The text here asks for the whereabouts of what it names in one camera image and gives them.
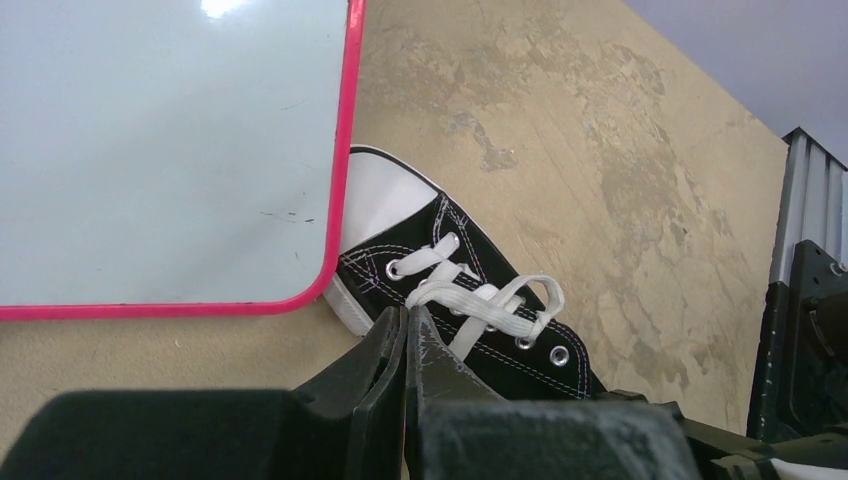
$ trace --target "gray wall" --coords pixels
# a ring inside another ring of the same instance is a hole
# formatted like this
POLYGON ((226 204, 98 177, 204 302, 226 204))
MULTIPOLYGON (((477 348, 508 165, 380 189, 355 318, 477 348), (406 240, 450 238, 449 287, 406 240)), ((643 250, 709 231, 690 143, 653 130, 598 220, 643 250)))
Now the gray wall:
POLYGON ((848 162, 848 0, 624 0, 778 136, 848 162))

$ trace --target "metal eyelet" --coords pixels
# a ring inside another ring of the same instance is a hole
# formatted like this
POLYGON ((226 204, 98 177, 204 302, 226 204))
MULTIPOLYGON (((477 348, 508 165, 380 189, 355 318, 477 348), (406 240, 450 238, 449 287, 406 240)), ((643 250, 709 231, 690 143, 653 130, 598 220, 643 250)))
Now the metal eyelet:
POLYGON ((555 367, 564 367, 568 360, 571 358, 571 353, 567 348, 562 345, 557 345, 556 347, 551 349, 551 363, 554 364, 555 367))
POLYGON ((516 338, 515 346, 522 350, 530 350, 533 348, 533 345, 536 345, 535 341, 527 340, 526 338, 516 338))
POLYGON ((447 233, 447 235, 445 235, 445 237, 451 237, 451 238, 453 238, 453 243, 454 243, 457 247, 459 246, 459 235, 457 235, 457 234, 455 234, 455 233, 453 233, 453 232, 448 232, 448 233, 447 233))
POLYGON ((386 264, 386 276, 389 277, 389 280, 392 280, 392 281, 395 281, 395 282, 400 280, 401 278, 403 278, 403 275, 398 275, 398 273, 395 272, 395 264, 397 262, 399 262, 399 260, 397 258, 395 258, 395 259, 389 260, 389 263, 386 264))

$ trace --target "floor stain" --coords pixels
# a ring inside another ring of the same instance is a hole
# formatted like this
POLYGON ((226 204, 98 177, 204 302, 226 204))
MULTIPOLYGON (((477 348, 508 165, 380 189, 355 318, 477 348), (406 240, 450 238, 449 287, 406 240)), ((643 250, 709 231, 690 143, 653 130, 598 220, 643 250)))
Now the floor stain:
POLYGON ((654 350, 639 340, 633 347, 631 356, 636 372, 653 384, 663 380, 678 383, 683 390, 689 387, 689 373, 679 357, 668 352, 654 350))
POLYGON ((468 112, 459 112, 448 121, 447 133, 456 133, 465 129, 470 129, 473 132, 474 141, 483 148, 483 170, 487 172, 509 170, 518 165, 518 162, 512 156, 512 150, 495 148, 492 145, 492 140, 486 134, 486 129, 474 115, 468 112))

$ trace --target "beige concrete floor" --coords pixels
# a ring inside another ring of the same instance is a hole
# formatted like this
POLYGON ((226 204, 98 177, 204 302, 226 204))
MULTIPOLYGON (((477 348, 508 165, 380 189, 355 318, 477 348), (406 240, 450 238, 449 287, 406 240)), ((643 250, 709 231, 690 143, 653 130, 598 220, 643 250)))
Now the beige concrete floor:
MULTIPOLYGON (((370 0, 357 142, 440 183, 610 387, 744 429, 785 145, 619 0, 370 0)), ((0 326, 0 451, 58 392, 294 387, 356 339, 281 317, 0 326)))

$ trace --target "scratch mark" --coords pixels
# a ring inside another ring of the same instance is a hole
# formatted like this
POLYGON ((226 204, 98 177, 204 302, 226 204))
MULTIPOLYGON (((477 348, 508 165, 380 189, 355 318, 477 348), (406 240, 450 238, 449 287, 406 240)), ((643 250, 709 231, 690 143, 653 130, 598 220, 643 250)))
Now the scratch mark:
POLYGON ((483 5, 480 5, 480 0, 477 0, 477 8, 480 9, 480 18, 483 20, 483 25, 486 25, 486 12, 483 11, 483 5))
POLYGON ((280 218, 280 216, 279 216, 279 215, 277 215, 276 213, 270 213, 270 212, 259 212, 259 213, 260 213, 261 215, 265 215, 266 217, 274 217, 274 218, 276 218, 277 220, 282 220, 282 221, 284 221, 284 222, 286 222, 286 223, 297 223, 297 222, 295 222, 294 220, 289 220, 289 219, 287 219, 287 218, 280 218))
POLYGON ((301 100, 301 101, 299 101, 299 102, 297 102, 297 103, 294 103, 294 104, 292 104, 292 105, 289 105, 288 107, 283 107, 283 108, 281 108, 281 109, 280 109, 280 111, 282 112, 282 111, 284 111, 284 110, 291 110, 291 109, 292 109, 292 108, 294 108, 294 107, 297 107, 297 106, 299 106, 299 105, 303 105, 305 102, 306 102, 306 100, 301 100))

